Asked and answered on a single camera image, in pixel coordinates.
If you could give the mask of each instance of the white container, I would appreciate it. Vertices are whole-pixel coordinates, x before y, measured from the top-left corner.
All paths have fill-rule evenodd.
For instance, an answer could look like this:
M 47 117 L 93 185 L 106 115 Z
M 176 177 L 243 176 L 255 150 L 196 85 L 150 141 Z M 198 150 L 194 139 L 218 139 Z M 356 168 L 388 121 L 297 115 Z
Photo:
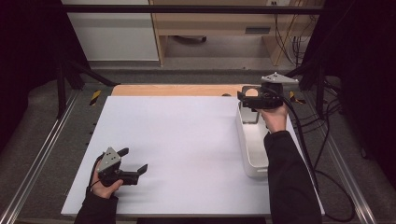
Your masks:
M 245 173 L 250 177 L 267 177 L 268 158 L 264 136 L 268 134 L 265 121 L 257 112 L 239 106 L 236 127 L 242 150 Z

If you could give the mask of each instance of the white tabletop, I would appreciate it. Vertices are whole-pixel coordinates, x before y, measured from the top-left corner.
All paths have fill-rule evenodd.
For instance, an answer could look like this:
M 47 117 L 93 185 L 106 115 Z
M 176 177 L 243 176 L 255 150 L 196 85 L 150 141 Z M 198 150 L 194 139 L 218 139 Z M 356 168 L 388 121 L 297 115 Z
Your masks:
M 130 149 L 122 158 L 123 171 L 148 164 L 137 186 L 117 191 L 118 214 L 270 214 L 267 180 L 244 172 L 235 123 L 237 104 L 235 97 L 109 96 L 62 214 L 77 214 L 93 163 L 108 147 Z M 290 120 L 288 130 L 297 143 Z

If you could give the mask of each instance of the black curtain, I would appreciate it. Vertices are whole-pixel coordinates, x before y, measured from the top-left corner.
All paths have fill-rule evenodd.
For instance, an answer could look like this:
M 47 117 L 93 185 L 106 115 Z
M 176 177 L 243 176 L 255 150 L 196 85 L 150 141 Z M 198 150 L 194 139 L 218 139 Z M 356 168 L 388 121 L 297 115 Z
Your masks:
M 31 89 L 56 79 L 59 63 L 89 67 L 67 14 L 41 9 L 43 4 L 61 3 L 0 1 L 0 152 L 23 116 Z M 77 71 L 66 66 L 64 75 L 81 87 Z
M 396 188 L 396 2 L 357 0 L 339 24 L 331 49 L 324 52 L 326 76 L 340 77 L 341 100 L 361 146 L 377 160 Z M 337 18 L 319 22 L 308 47 L 315 55 L 326 29 Z M 315 83 L 308 74 L 304 83 Z

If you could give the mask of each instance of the hand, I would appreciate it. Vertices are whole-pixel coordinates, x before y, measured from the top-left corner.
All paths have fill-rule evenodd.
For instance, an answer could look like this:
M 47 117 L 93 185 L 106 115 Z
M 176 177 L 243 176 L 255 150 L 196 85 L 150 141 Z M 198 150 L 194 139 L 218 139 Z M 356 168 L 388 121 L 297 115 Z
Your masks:
M 288 116 L 288 109 L 286 105 L 275 108 L 275 109 L 256 109 L 257 112 L 262 114 L 262 118 L 265 120 L 267 128 L 270 133 L 276 133 L 279 131 L 286 130 L 286 118 Z
M 101 198 L 106 198 L 109 199 L 111 197 L 111 194 L 117 191 L 120 186 L 122 185 L 123 181 L 121 179 L 117 180 L 112 184 L 110 187 L 105 187 L 102 182 L 99 181 L 99 174 L 97 172 L 97 169 L 99 168 L 100 161 L 96 164 L 95 172 L 93 173 L 93 178 L 92 178 L 92 193 L 95 195 L 101 197 Z

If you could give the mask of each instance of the aluminum rail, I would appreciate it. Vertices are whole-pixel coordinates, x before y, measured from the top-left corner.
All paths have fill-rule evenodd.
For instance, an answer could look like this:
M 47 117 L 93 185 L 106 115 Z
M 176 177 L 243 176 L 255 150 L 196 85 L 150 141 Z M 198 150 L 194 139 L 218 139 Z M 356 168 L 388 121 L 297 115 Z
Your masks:
M 37 181 L 38 176 L 40 175 L 40 172 L 43 169 L 44 164 L 46 163 L 46 160 L 50 155 L 50 152 L 52 151 L 53 146 L 55 145 L 56 140 L 58 139 L 58 136 L 72 111 L 77 97 L 78 91 L 72 91 L 67 102 L 68 106 L 64 112 L 64 115 L 59 119 L 56 119 L 47 139 L 35 157 L 35 161 L 26 174 L 26 177 L 23 179 L 18 191 L 15 193 L 14 198 L 12 199 L 11 203 L 9 203 L 2 216 L 0 216 L 1 224 L 12 224 L 16 221 L 18 214 L 20 213 L 30 191 Z
M 303 94 L 311 110 L 316 111 L 314 107 L 315 100 L 313 99 L 312 94 L 308 94 L 307 92 L 304 91 Z M 322 137 L 324 139 L 327 132 L 327 125 L 324 124 L 323 126 L 321 126 L 320 130 Z M 375 217 L 368 203 L 364 199 L 364 196 L 361 193 L 361 189 L 359 188 L 359 185 L 356 182 L 355 177 L 353 177 L 352 172 L 347 166 L 347 163 L 345 162 L 343 156 L 341 155 L 340 150 L 338 149 L 338 146 L 335 144 L 335 141 L 330 133 L 327 142 L 329 147 L 329 153 L 330 156 L 332 157 L 332 162 L 334 162 L 334 166 L 337 169 L 337 172 L 340 175 L 341 180 L 343 181 L 344 187 L 346 188 L 346 191 L 349 193 L 353 203 L 355 204 L 356 207 L 355 211 L 361 223 L 375 224 L 376 223 Z
M 146 6 L 146 5 L 43 5 L 44 10 L 72 13 L 214 13 L 214 14 L 298 14 L 334 13 L 336 8 L 324 7 L 246 7 L 246 6 Z

